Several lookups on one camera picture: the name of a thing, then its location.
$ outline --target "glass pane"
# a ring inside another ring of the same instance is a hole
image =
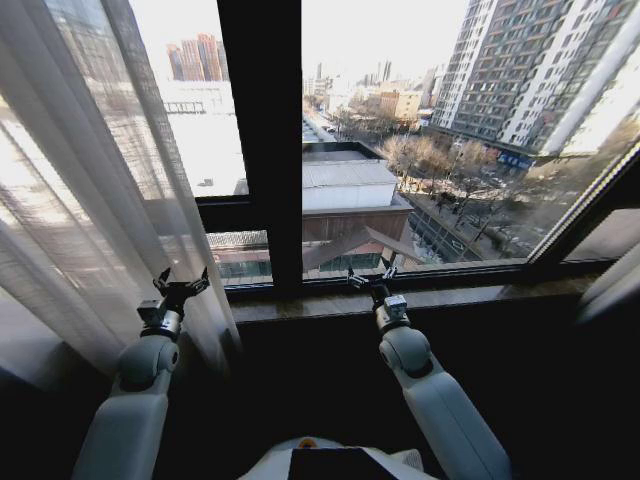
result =
[[[248,194],[217,3],[130,3],[193,194]]]
[[[207,240],[223,285],[273,282],[266,230],[208,233]]]
[[[304,278],[524,261],[637,140],[640,7],[388,6],[302,2]]]

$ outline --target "white curtain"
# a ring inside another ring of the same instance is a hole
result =
[[[152,277],[206,265],[185,326],[226,372],[237,330],[128,3],[1,2],[0,66],[0,286],[110,374]]]

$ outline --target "wall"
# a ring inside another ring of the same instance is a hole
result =
[[[395,187],[395,183],[389,183],[304,188],[302,210],[386,207]]]
[[[302,214],[302,241],[332,240],[361,226],[400,240],[409,209],[386,212],[345,212],[335,214]]]

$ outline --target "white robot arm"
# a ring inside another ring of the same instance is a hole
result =
[[[451,480],[510,479],[511,463],[502,445],[460,384],[444,371],[427,338],[411,328],[404,297],[389,293],[387,283],[395,271],[389,267],[370,281],[350,269],[347,278],[371,292],[382,334],[380,353],[420,430]]]

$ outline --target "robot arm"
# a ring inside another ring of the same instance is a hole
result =
[[[209,286],[207,269],[193,282],[170,282],[169,269],[153,283],[162,300],[138,307],[141,338],[127,347],[109,398],[98,408],[73,479],[150,479],[160,448],[169,401],[171,374],[178,364],[178,346],[185,301]]]
[[[444,371],[422,332],[411,328],[407,303],[389,294],[390,268],[378,279],[357,278],[370,287],[380,353],[402,387],[404,398],[438,462],[451,480],[510,479],[511,464],[502,445],[460,384]],[[349,271],[348,281],[356,284]]]

